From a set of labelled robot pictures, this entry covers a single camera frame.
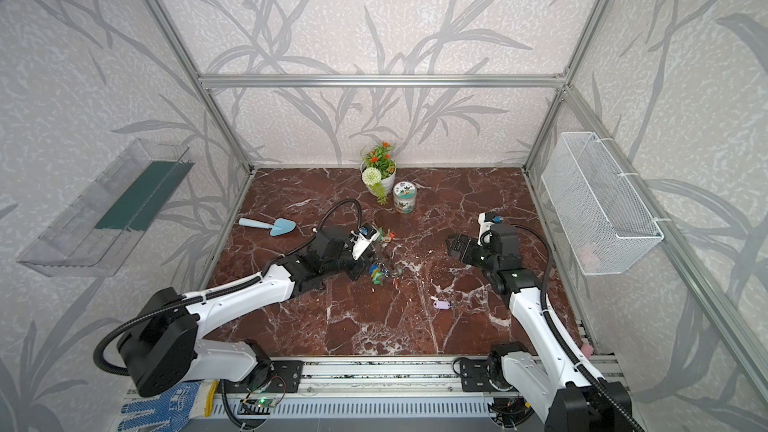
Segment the purple tagged key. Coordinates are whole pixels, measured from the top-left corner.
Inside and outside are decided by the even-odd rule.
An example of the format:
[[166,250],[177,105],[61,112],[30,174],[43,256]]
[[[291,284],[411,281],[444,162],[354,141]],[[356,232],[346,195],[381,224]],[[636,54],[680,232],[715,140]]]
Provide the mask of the purple tagged key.
[[450,310],[452,308],[451,303],[447,300],[442,300],[437,297],[432,297],[431,301],[432,301],[432,306],[436,310]]

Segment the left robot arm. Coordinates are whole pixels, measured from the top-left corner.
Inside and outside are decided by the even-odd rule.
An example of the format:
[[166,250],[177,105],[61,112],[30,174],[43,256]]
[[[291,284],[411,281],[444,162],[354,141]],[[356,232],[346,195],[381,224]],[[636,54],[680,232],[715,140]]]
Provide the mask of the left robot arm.
[[259,387],[275,374],[267,353],[250,342],[220,342],[208,334],[268,305],[320,288],[326,278],[354,278],[375,257],[378,231],[364,224],[347,233],[328,227],[292,254],[263,271],[223,286],[180,295],[155,293],[142,309],[142,322],[122,332],[117,344],[128,375],[142,397],[164,393],[180,382],[227,380]]

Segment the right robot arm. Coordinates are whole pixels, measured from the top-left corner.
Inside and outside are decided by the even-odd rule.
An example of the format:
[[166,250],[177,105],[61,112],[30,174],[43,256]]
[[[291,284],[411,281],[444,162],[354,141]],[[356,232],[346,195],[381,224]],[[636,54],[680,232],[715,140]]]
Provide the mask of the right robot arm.
[[546,431],[641,431],[624,385],[610,382],[576,345],[547,296],[542,278],[522,264],[518,232],[527,226],[484,223],[476,238],[451,234],[447,254],[480,269],[525,330],[538,357],[518,343],[494,347],[489,384],[530,404]]

